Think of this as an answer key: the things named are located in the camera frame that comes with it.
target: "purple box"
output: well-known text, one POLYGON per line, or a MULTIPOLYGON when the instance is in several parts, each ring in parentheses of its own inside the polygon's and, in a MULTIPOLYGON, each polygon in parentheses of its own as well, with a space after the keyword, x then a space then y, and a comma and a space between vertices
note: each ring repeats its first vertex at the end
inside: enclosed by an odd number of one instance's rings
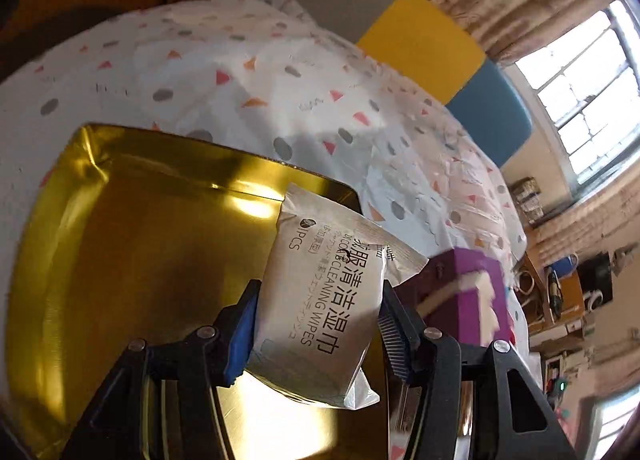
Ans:
MULTIPOLYGON (((486 271, 494 287, 492 303, 500 328, 495 339, 510 340, 511 330, 507 316, 507 302, 500 263, 477 250, 454 248, 432 257, 422 271, 399 284, 394 290, 404 305, 415 307, 429 294, 446 286, 460 275, 486 271)), ((424 318, 427 326, 436 327, 452 335, 460 343, 480 344, 480 318, 478 291, 455 294, 424 318)))

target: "screw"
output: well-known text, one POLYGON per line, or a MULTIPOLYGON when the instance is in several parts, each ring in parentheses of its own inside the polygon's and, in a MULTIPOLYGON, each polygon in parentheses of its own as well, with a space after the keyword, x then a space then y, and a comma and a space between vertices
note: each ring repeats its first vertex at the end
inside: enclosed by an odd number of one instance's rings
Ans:
POLYGON ((127 348, 132 352, 141 352, 146 348, 146 342, 144 339, 133 339, 127 348))
POLYGON ((200 339, 210 339, 215 337, 218 331, 213 326, 201 326, 196 334, 200 339))
POLYGON ((425 328, 423 333, 428 339, 440 339, 442 337, 442 332, 437 328, 425 328))
POLYGON ((507 341, 499 339, 494 343, 494 348, 497 352, 505 354, 511 349, 511 345, 507 341))

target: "gray dot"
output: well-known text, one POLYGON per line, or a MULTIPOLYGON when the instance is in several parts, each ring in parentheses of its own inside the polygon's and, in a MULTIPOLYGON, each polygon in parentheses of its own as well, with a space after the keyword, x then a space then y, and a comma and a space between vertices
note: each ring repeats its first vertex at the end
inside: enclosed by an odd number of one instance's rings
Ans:
POLYGON ((160 88, 154 93, 153 97, 156 102, 164 102, 165 100, 171 100, 174 97, 174 92, 166 88, 160 88))
POLYGON ((297 71, 297 69, 295 69, 293 66, 287 66, 284 71, 289 75, 293 75, 294 77, 302 77, 302 75, 300 75, 300 72, 297 71))
POLYGON ((398 220, 404 220, 404 207, 395 200, 391 202, 391 212, 398 220))
POLYGON ((45 102, 42 107, 40 108, 40 114, 43 117, 46 117, 49 113, 53 113, 56 108, 58 107, 58 104, 60 102, 58 101, 58 99, 56 98, 50 98, 47 102, 45 102))
POLYGON ((276 150, 276 153, 278 153, 278 156, 285 162, 291 160, 291 157, 293 156, 293 150, 291 149, 291 146, 287 144, 284 138, 278 136, 276 139, 274 139, 273 148, 276 150))
POLYGON ((338 135, 347 143, 350 144, 353 142, 353 135, 349 133, 345 128, 341 127, 338 129, 338 135))
POLYGON ((206 129, 194 129, 187 133, 190 138, 196 138, 197 140, 204 140, 205 142, 213 142, 211 133, 206 129))

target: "plastic wrapper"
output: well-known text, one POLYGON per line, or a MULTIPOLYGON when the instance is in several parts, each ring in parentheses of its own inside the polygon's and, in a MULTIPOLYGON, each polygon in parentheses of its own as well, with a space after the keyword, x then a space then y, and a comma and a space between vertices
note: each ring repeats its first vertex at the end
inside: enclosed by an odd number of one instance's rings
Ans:
POLYGON ((284 395, 357 410, 380 400, 360 369, 382 284, 426 258, 361 215, 290 185, 267 262, 247 370, 284 395))

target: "gold tray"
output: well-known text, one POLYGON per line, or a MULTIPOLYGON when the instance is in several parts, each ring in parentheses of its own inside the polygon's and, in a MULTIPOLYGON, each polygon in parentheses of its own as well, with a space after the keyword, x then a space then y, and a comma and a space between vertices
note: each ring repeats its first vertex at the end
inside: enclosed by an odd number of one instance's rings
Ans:
MULTIPOLYGON (((25 228, 9 300, 14 414, 42 459, 127 343, 182 339, 261 278, 287 185, 360 211, 353 189, 292 166, 165 133, 75 133, 25 228)), ((381 401, 359 411, 293 402, 243 374, 218 388, 237 460, 386 459, 382 344, 364 369, 381 401)))

